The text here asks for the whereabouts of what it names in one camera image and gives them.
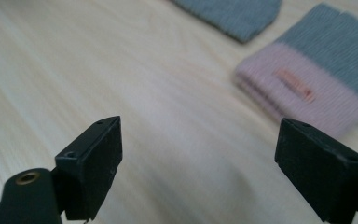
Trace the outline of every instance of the light wood surface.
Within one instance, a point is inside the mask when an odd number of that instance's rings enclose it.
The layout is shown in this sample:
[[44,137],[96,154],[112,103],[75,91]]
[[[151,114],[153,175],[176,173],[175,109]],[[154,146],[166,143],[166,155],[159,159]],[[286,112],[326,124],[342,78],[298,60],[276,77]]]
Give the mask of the light wood surface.
[[[120,115],[124,159],[94,223],[321,223],[273,160],[279,124],[230,80],[320,2],[283,0],[241,45],[168,0],[0,0],[0,197]],[[358,16],[358,0],[326,2]],[[358,151],[358,126],[340,140]]]

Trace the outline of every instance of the gray knit fabric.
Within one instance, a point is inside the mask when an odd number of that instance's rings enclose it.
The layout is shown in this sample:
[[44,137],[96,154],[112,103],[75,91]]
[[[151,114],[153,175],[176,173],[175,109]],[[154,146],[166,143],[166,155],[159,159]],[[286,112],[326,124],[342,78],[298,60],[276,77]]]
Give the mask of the gray knit fabric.
[[358,93],[358,20],[352,15],[320,4],[277,41],[302,52]]
[[246,42],[272,23],[282,0],[173,0],[178,6]]

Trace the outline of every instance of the knitted beanie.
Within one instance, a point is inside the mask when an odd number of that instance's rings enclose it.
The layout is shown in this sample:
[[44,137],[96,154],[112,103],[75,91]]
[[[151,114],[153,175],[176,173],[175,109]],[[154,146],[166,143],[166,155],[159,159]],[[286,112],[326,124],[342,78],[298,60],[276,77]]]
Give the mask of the knitted beanie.
[[173,0],[179,7],[246,42],[278,15],[282,0]]
[[276,120],[338,137],[358,123],[358,20],[320,4],[245,59],[235,80]]

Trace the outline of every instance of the orange label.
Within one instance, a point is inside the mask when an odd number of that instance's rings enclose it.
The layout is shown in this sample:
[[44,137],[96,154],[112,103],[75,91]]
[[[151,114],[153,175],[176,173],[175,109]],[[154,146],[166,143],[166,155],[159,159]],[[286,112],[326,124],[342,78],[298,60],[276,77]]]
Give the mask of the orange label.
[[307,102],[315,100],[312,89],[289,70],[281,68],[276,70],[274,75],[276,75],[284,84],[286,84],[286,86],[289,87],[290,90],[300,96],[303,100]]

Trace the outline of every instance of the gray knit hat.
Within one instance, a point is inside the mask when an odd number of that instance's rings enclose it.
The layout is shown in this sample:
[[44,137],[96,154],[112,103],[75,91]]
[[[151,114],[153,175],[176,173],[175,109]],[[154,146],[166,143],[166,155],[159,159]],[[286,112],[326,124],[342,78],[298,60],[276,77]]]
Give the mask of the gray knit hat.
[[272,23],[282,0],[173,0],[178,6],[246,42]]

